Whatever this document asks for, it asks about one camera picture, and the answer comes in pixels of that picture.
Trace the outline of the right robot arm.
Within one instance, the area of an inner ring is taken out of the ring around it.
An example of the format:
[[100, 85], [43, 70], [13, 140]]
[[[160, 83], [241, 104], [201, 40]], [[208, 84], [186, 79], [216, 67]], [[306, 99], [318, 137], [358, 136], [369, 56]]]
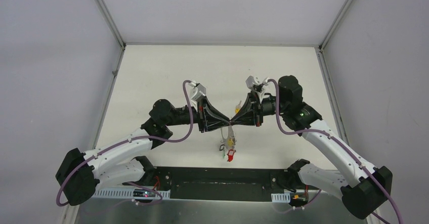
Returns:
[[274, 115], [283, 134], [299, 135], [337, 169], [334, 173], [300, 159], [287, 170], [291, 187], [309, 185], [325, 191], [338, 198], [359, 219], [365, 219], [383, 203], [392, 202], [392, 172], [385, 166], [376, 167], [341, 140], [322, 116], [304, 102], [303, 88], [296, 77], [289, 75], [273, 80], [274, 95], [266, 93], [269, 83], [267, 78], [247, 78], [250, 92], [231, 124], [261, 126], [265, 116]]

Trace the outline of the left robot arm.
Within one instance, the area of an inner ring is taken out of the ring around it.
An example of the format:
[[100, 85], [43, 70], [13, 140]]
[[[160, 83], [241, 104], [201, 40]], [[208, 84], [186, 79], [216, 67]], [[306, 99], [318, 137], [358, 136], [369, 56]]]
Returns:
[[181, 108], [166, 99], [156, 101], [148, 120], [118, 142], [85, 152], [70, 150], [55, 175], [59, 184], [56, 204], [80, 205], [96, 191], [126, 182], [148, 186], [154, 181], [154, 172], [144, 164], [144, 153], [164, 143], [185, 141], [195, 127], [205, 133], [230, 125], [230, 119], [215, 109], [207, 96], [195, 105], [189, 97], [185, 99]]

